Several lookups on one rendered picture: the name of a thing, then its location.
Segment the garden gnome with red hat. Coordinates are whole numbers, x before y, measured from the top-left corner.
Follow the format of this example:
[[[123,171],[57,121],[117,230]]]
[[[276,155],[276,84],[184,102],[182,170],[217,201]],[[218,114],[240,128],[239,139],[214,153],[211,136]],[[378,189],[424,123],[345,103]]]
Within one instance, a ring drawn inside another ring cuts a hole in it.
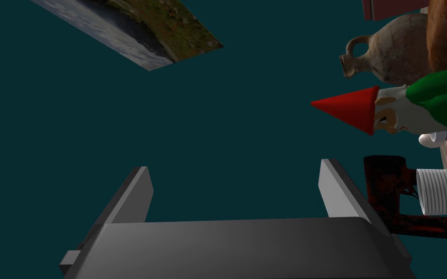
[[[447,69],[411,86],[372,88],[317,100],[311,105],[365,133],[447,131]]]

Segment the white ribbed cup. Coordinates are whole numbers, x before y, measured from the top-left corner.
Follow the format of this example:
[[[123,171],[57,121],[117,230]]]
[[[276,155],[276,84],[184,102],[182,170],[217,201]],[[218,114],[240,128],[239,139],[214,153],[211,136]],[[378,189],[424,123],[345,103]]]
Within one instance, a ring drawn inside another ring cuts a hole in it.
[[[423,215],[447,215],[447,169],[417,169],[416,186]]]

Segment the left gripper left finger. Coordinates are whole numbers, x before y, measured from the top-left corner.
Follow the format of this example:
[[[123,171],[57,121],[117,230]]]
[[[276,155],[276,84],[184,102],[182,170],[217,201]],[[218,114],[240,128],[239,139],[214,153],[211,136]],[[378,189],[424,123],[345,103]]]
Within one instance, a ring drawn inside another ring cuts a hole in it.
[[[145,222],[152,197],[148,168],[136,167],[108,202],[95,225]]]

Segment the small white mug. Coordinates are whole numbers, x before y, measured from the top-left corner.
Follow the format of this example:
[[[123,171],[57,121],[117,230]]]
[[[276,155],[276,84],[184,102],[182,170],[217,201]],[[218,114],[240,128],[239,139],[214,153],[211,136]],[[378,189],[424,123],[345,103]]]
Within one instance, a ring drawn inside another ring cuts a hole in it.
[[[419,143],[427,148],[438,148],[447,141],[447,130],[423,134],[418,139]]]

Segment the dark red box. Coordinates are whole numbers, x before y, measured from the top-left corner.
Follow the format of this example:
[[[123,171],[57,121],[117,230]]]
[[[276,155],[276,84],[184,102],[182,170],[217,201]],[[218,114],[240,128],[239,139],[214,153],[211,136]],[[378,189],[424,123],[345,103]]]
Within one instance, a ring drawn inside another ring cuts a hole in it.
[[[365,20],[380,21],[428,7],[430,0],[362,0]]]

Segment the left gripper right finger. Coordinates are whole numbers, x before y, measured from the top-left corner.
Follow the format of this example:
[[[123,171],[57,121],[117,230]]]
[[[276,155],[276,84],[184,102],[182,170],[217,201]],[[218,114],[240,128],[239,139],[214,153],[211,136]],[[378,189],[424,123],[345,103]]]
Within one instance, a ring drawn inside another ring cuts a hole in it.
[[[361,217],[380,225],[379,215],[337,160],[321,160],[318,187],[328,217]]]

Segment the landscape picture on wall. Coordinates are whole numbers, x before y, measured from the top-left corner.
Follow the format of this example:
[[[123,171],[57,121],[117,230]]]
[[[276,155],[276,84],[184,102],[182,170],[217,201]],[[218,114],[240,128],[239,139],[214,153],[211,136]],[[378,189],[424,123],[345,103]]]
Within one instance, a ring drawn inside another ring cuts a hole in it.
[[[148,71],[223,48],[180,0],[31,0]]]

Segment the dark red black stand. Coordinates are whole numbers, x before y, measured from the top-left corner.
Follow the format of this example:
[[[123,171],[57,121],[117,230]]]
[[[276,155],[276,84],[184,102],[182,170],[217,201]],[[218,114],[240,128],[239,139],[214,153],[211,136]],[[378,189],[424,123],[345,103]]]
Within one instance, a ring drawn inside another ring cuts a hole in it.
[[[447,217],[400,213],[401,195],[417,197],[416,171],[407,168],[406,159],[395,155],[364,158],[367,198],[390,233],[447,239]]]

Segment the brown clay jug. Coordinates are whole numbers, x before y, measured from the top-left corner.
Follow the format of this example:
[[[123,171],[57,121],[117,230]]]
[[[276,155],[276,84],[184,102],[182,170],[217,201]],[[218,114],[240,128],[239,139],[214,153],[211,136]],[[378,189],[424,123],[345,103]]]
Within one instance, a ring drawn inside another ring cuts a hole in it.
[[[372,72],[382,82],[411,85],[431,72],[426,46],[427,14],[399,16],[370,36],[358,36],[339,57],[343,75]]]

